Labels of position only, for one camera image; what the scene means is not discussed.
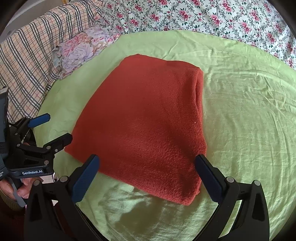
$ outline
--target pillow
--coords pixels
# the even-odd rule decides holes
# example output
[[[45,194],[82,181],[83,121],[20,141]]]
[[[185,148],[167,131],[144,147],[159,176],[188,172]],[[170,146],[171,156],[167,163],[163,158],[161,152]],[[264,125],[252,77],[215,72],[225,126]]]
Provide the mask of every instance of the pillow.
[[[98,55],[104,48],[114,43],[120,34],[112,30],[99,18],[95,24],[77,34],[74,38],[57,45],[52,51],[54,67],[63,79],[85,62]]]
[[[0,88],[10,88],[10,122],[37,115],[59,76],[52,64],[52,50],[92,26],[101,4],[86,0],[56,7],[1,43]]]

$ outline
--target logo label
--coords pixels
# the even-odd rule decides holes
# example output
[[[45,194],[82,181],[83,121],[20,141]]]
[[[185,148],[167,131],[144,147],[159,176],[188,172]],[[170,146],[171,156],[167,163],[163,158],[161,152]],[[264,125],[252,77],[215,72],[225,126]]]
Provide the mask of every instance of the logo label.
[[[33,174],[39,174],[39,173],[43,173],[43,170],[22,172],[23,175],[33,175]]]

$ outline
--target blue gripper pad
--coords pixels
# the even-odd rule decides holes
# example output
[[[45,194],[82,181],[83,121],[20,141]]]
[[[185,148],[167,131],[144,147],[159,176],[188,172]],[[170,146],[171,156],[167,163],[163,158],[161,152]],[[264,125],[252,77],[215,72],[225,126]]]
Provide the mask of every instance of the blue gripper pad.
[[[100,162],[99,157],[92,155],[90,158],[91,160],[87,160],[87,162],[89,161],[87,167],[83,170],[77,181],[73,184],[72,201],[74,203],[80,202],[83,199],[87,189],[98,172]]]
[[[28,123],[29,128],[34,128],[36,126],[42,125],[50,120],[50,114],[46,113],[44,115],[37,116],[31,119]]]
[[[214,202],[220,204],[223,201],[223,187],[221,186],[219,180],[215,177],[215,174],[213,173],[214,167],[203,155],[196,156],[194,164],[195,170],[200,176],[211,199]]]

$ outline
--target screw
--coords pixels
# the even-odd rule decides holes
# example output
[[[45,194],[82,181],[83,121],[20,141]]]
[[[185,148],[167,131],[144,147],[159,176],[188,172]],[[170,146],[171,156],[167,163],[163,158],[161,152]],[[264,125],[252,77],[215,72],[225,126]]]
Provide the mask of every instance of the screw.
[[[260,183],[258,180],[255,180],[255,181],[254,181],[254,184],[255,184],[256,186],[260,186],[261,183]]]
[[[40,184],[40,181],[39,180],[35,180],[34,182],[33,182],[33,185],[34,186],[38,186]]]
[[[227,177],[226,180],[229,183],[233,183],[234,182],[234,178],[233,177]]]
[[[60,182],[64,183],[68,180],[68,177],[67,176],[62,176],[60,179]]]

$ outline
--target bedding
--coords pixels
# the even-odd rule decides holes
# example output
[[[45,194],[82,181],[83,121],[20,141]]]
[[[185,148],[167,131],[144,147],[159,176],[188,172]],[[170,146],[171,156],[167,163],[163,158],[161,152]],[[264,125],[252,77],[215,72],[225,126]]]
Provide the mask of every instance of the bedding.
[[[258,47],[296,69],[296,40],[267,0],[105,0],[100,15],[123,33],[184,29]]]
[[[57,80],[39,111],[51,120],[34,129],[38,146],[72,132],[86,103],[127,56],[180,60],[204,72],[203,131],[207,158],[237,181],[262,183],[270,240],[296,204],[296,72],[244,43],[191,31],[125,34],[98,56]],[[70,175],[81,163],[62,151],[54,169]],[[204,186],[189,206],[162,200],[97,173],[78,203],[109,240],[193,240],[216,208]],[[238,211],[233,212],[227,233]]]
[[[0,88],[10,88],[10,122],[37,115],[61,71],[53,66],[53,49],[91,27],[101,3],[86,0],[56,7],[0,44]]]
[[[194,160],[207,150],[202,86],[192,64],[128,56],[87,102],[65,151],[80,162],[96,154],[100,172],[189,205],[201,185]]]
[[[52,62],[63,79],[82,66],[104,48],[113,44],[120,36],[109,25],[96,16],[93,26],[80,32],[75,37],[56,46],[52,51]]]

